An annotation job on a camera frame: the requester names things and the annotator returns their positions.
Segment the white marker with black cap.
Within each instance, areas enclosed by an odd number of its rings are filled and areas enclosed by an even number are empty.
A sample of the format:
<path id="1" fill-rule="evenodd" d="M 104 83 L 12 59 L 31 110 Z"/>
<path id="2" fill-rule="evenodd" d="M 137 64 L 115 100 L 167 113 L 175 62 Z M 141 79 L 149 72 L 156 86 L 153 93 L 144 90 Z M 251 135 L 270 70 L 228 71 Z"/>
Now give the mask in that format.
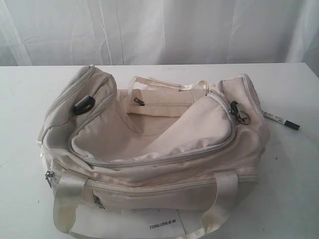
<path id="1" fill-rule="evenodd" d="M 293 129 L 293 130 L 296 130 L 296 131 L 298 131 L 300 129 L 300 126 L 298 124 L 295 124 L 295 123 L 293 123 L 293 122 L 291 122 L 289 120 L 283 119 L 283 118 L 281 118 L 281 117 L 279 117 L 277 115 L 274 115 L 274 114 L 272 114 L 270 112 L 262 111 L 262 113 L 263 113 L 264 117 L 266 117 L 266 118 L 268 118 L 270 120 L 273 120 L 273 121 L 275 121 L 277 123 L 280 123 L 280 124 L 290 128 L 290 129 Z"/>

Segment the white backdrop curtain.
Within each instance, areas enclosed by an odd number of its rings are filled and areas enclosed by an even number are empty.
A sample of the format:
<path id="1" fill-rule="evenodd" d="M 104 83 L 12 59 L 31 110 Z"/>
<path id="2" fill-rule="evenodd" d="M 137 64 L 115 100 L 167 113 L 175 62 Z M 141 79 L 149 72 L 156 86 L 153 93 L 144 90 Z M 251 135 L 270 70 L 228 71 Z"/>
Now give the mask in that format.
<path id="1" fill-rule="evenodd" d="M 3 0 L 0 63 L 148 65 L 319 58 L 316 0 Z"/>

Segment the white paper hang tag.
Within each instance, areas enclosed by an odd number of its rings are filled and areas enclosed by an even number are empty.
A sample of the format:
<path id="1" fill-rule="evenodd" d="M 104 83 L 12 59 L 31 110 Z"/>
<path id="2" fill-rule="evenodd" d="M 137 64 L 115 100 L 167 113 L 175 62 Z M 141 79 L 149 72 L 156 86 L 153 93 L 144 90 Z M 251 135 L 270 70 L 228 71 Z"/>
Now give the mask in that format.
<path id="1" fill-rule="evenodd" d="M 129 229 L 141 231 L 170 227 L 184 231 L 184 225 L 178 210 L 137 209 L 123 210 L 106 207 L 97 194 L 93 194 L 93 208 L 80 206 L 79 215 L 73 227 L 76 231 L 115 232 Z"/>

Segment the cream fabric duffel bag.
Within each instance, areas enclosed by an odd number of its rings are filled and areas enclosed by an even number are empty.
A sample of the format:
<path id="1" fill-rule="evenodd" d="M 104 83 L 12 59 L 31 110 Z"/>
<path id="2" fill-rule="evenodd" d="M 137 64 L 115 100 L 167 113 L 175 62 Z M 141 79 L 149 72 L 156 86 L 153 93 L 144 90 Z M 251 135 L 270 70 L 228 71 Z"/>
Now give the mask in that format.
<path id="1" fill-rule="evenodd" d="M 220 228 L 257 185 L 256 166 L 270 138 L 248 75 L 216 84 L 179 85 L 114 77 L 81 68 L 52 103 L 38 136 L 53 221 L 73 231 L 76 210 L 187 210 L 196 239 Z"/>

